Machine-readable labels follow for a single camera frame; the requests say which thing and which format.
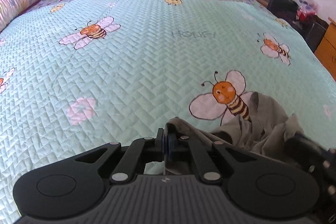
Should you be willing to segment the grey t-shirt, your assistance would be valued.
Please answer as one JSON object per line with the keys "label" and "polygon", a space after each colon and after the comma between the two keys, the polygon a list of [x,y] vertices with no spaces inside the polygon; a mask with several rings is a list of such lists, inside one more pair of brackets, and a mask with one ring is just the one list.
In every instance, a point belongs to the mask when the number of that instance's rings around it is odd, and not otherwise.
{"label": "grey t-shirt", "polygon": [[215,141],[221,141],[298,167],[298,164],[284,152],[284,145],[288,139],[296,134],[303,134],[297,116],[295,114],[288,116],[275,99],[258,92],[252,93],[248,107],[250,115],[248,121],[237,115],[207,132],[175,117],[165,125],[164,134],[185,135],[207,146],[211,146]]}

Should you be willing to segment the mint quilted bee bedspread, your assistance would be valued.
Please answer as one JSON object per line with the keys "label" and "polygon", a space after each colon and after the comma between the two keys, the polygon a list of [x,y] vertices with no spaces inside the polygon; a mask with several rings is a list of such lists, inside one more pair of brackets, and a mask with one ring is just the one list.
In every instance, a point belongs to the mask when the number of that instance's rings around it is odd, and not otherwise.
{"label": "mint quilted bee bedspread", "polygon": [[1,32],[1,223],[20,214],[28,171],[179,117],[213,130],[230,116],[216,82],[259,92],[335,147],[335,80],[302,36],[257,2],[73,0]]}

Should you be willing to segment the wooden cabinet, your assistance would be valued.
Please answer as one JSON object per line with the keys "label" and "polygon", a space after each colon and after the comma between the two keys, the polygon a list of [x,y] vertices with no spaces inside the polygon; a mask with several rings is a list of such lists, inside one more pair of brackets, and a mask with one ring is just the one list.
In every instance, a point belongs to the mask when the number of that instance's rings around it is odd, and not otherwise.
{"label": "wooden cabinet", "polygon": [[324,37],[314,52],[320,63],[328,70],[333,79],[336,79],[336,25],[335,20],[328,17],[330,21]]}

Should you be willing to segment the black chair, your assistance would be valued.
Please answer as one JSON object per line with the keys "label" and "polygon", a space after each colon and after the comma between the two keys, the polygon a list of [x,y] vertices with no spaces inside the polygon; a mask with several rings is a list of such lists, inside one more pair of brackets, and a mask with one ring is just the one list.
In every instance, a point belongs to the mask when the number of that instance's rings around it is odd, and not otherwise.
{"label": "black chair", "polygon": [[290,0],[269,0],[267,9],[276,17],[284,19],[306,41],[315,52],[324,37],[329,24],[317,15],[308,15],[305,19],[297,15],[299,6]]}

